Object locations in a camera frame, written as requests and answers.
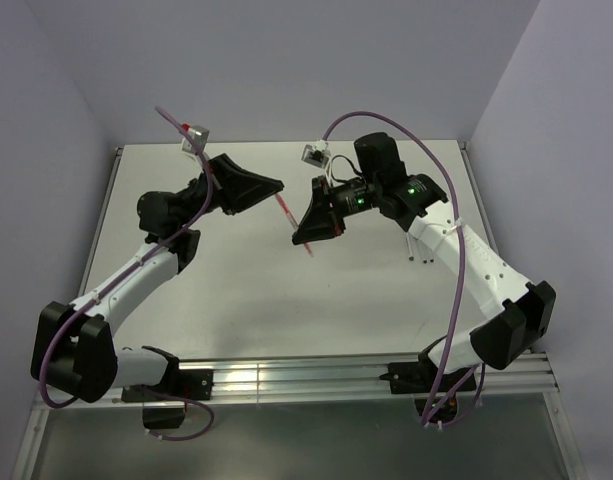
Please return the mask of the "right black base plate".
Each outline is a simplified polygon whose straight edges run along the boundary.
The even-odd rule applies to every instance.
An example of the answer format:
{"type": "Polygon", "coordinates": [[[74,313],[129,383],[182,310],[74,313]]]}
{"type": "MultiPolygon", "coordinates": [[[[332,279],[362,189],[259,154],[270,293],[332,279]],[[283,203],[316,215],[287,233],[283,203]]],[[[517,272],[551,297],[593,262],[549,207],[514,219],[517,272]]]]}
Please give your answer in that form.
{"type": "MultiPolygon", "coordinates": [[[[435,381],[438,369],[430,360],[412,362],[392,362],[387,365],[387,371],[379,376],[381,381],[389,383],[390,392],[399,394],[428,394],[435,381]]],[[[472,392],[477,389],[477,382],[468,368],[456,372],[445,373],[438,387],[438,393],[447,393],[462,378],[465,381],[459,386],[457,392],[472,392]]]]}

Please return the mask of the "aluminium rail frame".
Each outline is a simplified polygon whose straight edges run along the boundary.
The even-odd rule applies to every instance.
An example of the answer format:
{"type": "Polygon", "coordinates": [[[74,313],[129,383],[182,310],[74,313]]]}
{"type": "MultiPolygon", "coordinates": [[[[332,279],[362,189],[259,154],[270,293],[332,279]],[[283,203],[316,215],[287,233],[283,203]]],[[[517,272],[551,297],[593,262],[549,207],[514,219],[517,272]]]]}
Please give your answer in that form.
{"type": "Polygon", "coordinates": [[[179,397],[154,402],[126,403],[124,388],[159,384],[178,370],[214,371],[209,404],[265,404],[386,399],[397,396],[379,376],[392,362],[419,361],[416,354],[372,354],[240,360],[180,360],[155,349],[119,352],[116,371],[97,361],[87,362],[66,377],[51,380],[37,405],[61,409],[72,406],[164,405],[179,397]]]}

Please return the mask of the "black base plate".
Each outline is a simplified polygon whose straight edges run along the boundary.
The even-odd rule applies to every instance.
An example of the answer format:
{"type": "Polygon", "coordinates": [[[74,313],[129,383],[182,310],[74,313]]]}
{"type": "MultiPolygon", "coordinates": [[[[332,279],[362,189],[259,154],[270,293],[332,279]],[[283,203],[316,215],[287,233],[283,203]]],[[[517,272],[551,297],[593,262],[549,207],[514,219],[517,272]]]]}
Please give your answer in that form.
{"type": "Polygon", "coordinates": [[[182,400],[209,400],[213,378],[212,369],[178,370],[166,374],[157,385],[124,388],[121,400],[126,403],[154,402],[168,397],[179,397],[182,400]]]}
{"type": "MultiPolygon", "coordinates": [[[[412,362],[392,362],[387,365],[387,371],[379,376],[381,381],[389,383],[390,392],[399,394],[428,394],[435,381],[438,369],[430,360],[412,362]]],[[[477,389],[477,382],[468,368],[456,372],[445,373],[438,387],[438,393],[447,393],[462,378],[465,381],[459,386],[457,392],[472,392],[477,389]]]]}

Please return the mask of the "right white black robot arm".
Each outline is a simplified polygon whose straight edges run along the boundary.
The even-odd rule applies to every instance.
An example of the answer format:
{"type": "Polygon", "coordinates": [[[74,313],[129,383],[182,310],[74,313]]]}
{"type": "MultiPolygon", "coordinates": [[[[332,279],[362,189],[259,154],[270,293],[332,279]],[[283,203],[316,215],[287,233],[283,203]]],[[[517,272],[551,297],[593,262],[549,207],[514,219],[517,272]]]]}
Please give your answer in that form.
{"type": "Polygon", "coordinates": [[[310,204],[292,236],[295,245],[334,239],[346,218],[376,209],[456,274],[484,316],[466,332],[436,342],[419,365],[421,383],[438,390],[455,371],[485,364],[503,370],[546,333],[556,292],[514,270],[465,225],[444,190],[425,174],[410,174],[396,141],[384,132],[353,144],[360,173],[333,186],[313,178],[310,204]]]}

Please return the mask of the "red pen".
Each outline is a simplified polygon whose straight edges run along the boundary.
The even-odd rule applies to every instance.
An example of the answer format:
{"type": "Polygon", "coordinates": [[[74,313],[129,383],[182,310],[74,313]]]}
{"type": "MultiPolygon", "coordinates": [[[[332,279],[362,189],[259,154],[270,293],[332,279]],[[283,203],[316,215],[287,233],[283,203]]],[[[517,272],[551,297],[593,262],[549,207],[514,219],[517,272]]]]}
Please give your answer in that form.
{"type": "MultiPolygon", "coordinates": [[[[291,210],[289,209],[287,203],[283,199],[282,195],[277,193],[275,195],[275,199],[276,199],[277,203],[279,204],[280,208],[282,209],[282,211],[284,212],[284,214],[285,214],[287,220],[289,221],[291,227],[293,228],[294,231],[296,231],[297,228],[298,228],[297,221],[296,221],[294,215],[292,214],[291,210]]],[[[308,255],[311,258],[313,258],[314,257],[314,252],[313,252],[312,248],[310,247],[310,245],[308,243],[305,243],[305,244],[303,244],[303,247],[304,247],[305,251],[308,253],[308,255]]]]}

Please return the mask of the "black box under rail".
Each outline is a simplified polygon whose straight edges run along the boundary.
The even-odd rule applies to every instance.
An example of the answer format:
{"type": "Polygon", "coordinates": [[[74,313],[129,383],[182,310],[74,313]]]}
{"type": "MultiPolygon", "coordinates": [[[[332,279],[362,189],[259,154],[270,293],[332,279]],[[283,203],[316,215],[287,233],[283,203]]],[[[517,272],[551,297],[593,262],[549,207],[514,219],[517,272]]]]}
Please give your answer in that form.
{"type": "Polygon", "coordinates": [[[181,407],[145,407],[142,409],[142,424],[148,430],[175,430],[185,420],[185,410],[181,407]]]}

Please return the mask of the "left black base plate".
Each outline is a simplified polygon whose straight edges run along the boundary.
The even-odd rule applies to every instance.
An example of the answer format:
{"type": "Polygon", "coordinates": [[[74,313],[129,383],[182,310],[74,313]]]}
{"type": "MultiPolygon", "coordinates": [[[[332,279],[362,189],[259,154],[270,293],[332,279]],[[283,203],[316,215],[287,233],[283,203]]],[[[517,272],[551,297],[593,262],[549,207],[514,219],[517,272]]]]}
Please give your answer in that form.
{"type": "Polygon", "coordinates": [[[121,400],[126,403],[154,402],[168,397],[179,397],[182,400],[209,400],[213,378],[212,369],[178,370],[166,374],[157,385],[124,388],[121,400]]]}

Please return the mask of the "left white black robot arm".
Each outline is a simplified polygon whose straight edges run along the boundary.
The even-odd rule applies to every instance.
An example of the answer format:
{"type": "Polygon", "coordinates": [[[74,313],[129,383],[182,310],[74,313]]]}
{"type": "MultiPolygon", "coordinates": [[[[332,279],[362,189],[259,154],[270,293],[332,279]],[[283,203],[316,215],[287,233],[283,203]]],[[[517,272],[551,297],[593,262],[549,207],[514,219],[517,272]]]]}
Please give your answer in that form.
{"type": "Polygon", "coordinates": [[[60,405],[48,390],[69,394],[69,402],[93,403],[114,388],[146,388],[169,399],[181,387],[180,360],[162,349],[114,345],[122,323],[156,289],[195,258],[201,233],[192,229],[216,209],[244,212],[275,196],[283,183],[247,171],[221,154],[187,187],[173,193],[149,191],[137,202],[146,238],[132,259],[87,294],[67,303],[49,303],[41,312],[31,361],[44,402],[60,405]]]}

